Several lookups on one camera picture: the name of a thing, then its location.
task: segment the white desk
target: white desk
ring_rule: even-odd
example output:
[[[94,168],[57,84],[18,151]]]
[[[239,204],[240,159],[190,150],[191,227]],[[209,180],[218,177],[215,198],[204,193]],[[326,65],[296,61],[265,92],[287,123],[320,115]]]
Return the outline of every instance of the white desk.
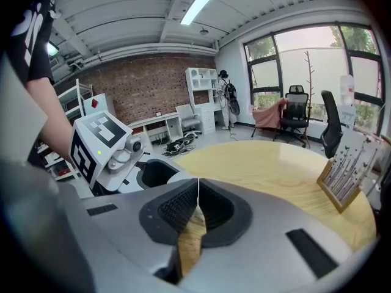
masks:
[[[151,117],[147,118],[145,120],[139,120],[135,121],[134,123],[131,123],[128,125],[129,128],[131,129],[136,129],[142,127],[143,132],[147,136],[153,136],[155,135],[153,133],[154,130],[158,130],[160,128],[154,129],[152,131],[148,131],[147,125],[153,124],[153,123],[158,123],[160,121],[163,121],[166,125],[166,130],[167,134],[169,136],[169,139],[171,142],[176,141],[180,138],[183,138],[183,133],[182,133],[182,128],[181,128],[181,120],[179,118],[179,113],[169,113],[169,114],[164,114],[162,116],[158,117]]]
[[[205,103],[199,104],[194,107],[194,113],[200,115],[201,127],[200,130],[203,134],[209,134],[216,131],[214,124],[214,113],[217,113],[217,122],[224,125],[224,119],[222,118],[220,103]]]

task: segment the round table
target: round table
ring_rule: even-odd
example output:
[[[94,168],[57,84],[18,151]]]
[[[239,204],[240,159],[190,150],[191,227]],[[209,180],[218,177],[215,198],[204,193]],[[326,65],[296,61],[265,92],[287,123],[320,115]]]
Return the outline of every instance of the round table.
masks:
[[[334,230],[353,251],[376,238],[371,206],[361,192],[340,214],[316,183],[327,159],[298,146],[270,141],[228,142],[175,160],[190,174],[283,198]],[[199,208],[179,238],[183,273],[199,257],[205,225]]]

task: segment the floor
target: floor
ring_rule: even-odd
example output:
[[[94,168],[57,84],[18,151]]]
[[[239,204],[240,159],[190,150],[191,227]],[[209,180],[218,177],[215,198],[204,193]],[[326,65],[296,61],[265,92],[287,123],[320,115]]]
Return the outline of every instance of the floor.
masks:
[[[273,138],[274,133],[272,131],[261,131],[260,129],[257,129],[254,134],[254,138],[251,138],[251,134],[253,132],[253,128],[242,126],[242,125],[236,125],[234,128],[232,128],[232,133],[235,135],[231,135],[228,131],[221,130],[221,127],[216,127],[216,132],[208,134],[206,136],[201,135],[198,139],[195,139],[193,141],[193,145],[195,145],[195,149],[201,149],[206,148],[211,145],[215,145],[218,143],[224,143],[224,142],[236,142],[235,139],[242,141],[242,140],[265,140],[265,141],[271,141]],[[278,137],[276,139],[276,142],[286,142],[287,136]],[[293,145],[297,145],[301,147],[301,143],[297,140],[292,140],[290,142]],[[310,141],[311,151],[314,151],[322,156],[324,156],[324,152],[322,151],[322,144],[314,141]],[[162,154],[165,152],[166,146],[165,145],[154,145],[153,151],[156,153]],[[373,185],[373,179],[375,179],[375,175],[370,175],[364,180],[364,193],[367,193],[372,185]],[[72,184],[75,186],[76,190],[78,191],[78,194],[80,198],[88,198],[92,197],[91,191],[89,190],[86,182],[82,179],[72,179],[67,181],[67,183]],[[378,190],[374,189],[372,190],[371,194],[368,196],[368,200],[371,203],[372,207],[378,209],[380,207],[380,193]]]

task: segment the window frame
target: window frame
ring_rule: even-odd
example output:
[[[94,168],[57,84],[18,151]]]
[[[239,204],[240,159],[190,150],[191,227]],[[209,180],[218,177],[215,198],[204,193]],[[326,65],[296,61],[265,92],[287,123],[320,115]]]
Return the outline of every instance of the window frame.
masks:
[[[254,104],[254,95],[253,94],[257,93],[257,92],[280,92],[281,98],[284,96],[283,80],[282,80],[282,68],[281,68],[281,63],[280,63],[279,49],[277,47],[275,35],[281,34],[281,33],[284,33],[284,32],[296,31],[296,30],[304,29],[304,28],[324,27],[324,26],[335,26],[335,27],[337,27],[338,32],[339,32],[339,34],[341,36],[341,40],[342,40],[342,43],[343,43],[343,48],[345,50],[345,57],[346,57],[346,61],[348,63],[348,73],[350,75],[352,75],[354,77],[354,75],[353,75],[353,65],[352,65],[352,60],[351,60],[352,57],[360,57],[360,58],[363,58],[363,59],[374,60],[374,61],[377,61],[379,63],[379,66],[380,66],[380,77],[381,77],[381,97],[377,98],[375,96],[366,95],[364,93],[354,92],[354,99],[359,100],[359,101],[372,103],[372,104],[375,104],[375,105],[377,105],[377,106],[379,106],[381,108],[381,111],[380,111],[380,114],[379,114],[379,121],[378,121],[378,130],[376,132],[376,134],[379,136],[381,128],[382,128],[382,125],[383,125],[383,120],[384,120],[384,107],[383,107],[383,105],[384,105],[384,102],[385,102],[385,98],[384,97],[386,96],[386,84],[384,82],[385,76],[384,76],[384,67],[383,67],[383,62],[382,62],[382,53],[381,53],[381,50],[379,49],[378,40],[377,40],[376,35],[373,32],[373,28],[371,26],[367,26],[367,25],[363,25],[363,24],[357,24],[357,23],[339,22],[339,21],[323,22],[323,23],[316,23],[316,24],[306,24],[306,25],[300,25],[300,26],[295,26],[295,27],[282,29],[282,30],[277,31],[277,32],[270,32],[270,33],[268,33],[268,34],[266,34],[264,36],[261,36],[259,38],[253,39],[253,40],[251,40],[249,42],[243,43],[243,49],[244,49],[244,53],[245,53],[246,61],[247,61],[247,71],[248,71],[248,74],[249,74],[250,101],[251,101],[251,104]],[[373,41],[375,43],[375,47],[378,50],[379,54],[373,54],[373,53],[369,53],[369,52],[365,52],[365,51],[358,51],[358,50],[349,50],[348,47],[347,47],[347,44],[346,44],[345,36],[343,35],[343,32],[341,30],[341,26],[350,26],[350,27],[357,27],[357,28],[370,30],[372,32],[372,36],[373,36],[373,39],[374,39]],[[257,40],[261,40],[261,39],[268,38],[268,37],[271,37],[272,40],[273,40],[273,45],[274,45],[274,48],[276,49],[276,54],[273,54],[273,55],[268,56],[268,57],[262,57],[260,59],[256,59],[256,60],[253,60],[253,61],[249,62],[249,58],[248,58],[247,52],[246,52],[246,46],[249,43],[253,43],[253,42],[257,41]],[[251,69],[251,66],[253,66],[255,64],[259,64],[259,63],[268,62],[268,61],[271,61],[271,60],[276,60],[276,63],[277,63],[277,74],[278,74],[278,79],[279,79],[279,86],[278,87],[254,88],[254,84],[252,83],[252,69]],[[317,118],[310,118],[310,120],[322,121],[322,120],[319,120]]]

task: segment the gray chair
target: gray chair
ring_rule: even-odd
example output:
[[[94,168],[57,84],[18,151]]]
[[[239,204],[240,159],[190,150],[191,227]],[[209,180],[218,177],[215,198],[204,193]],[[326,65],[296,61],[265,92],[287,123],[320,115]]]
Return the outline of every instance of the gray chair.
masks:
[[[193,113],[190,104],[175,106],[175,108],[179,113],[179,117],[181,118],[182,130],[184,131],[185,129],[190,129],[190,131],[188,131],[184,135],[184,137],[187,137],[188,135],[192,134],[194,137],[198,138],[197,133],[201,134],[202,132],[193,129],[195,129],[196,125],[201,124],[201,121],[199,120],[199,115]]]

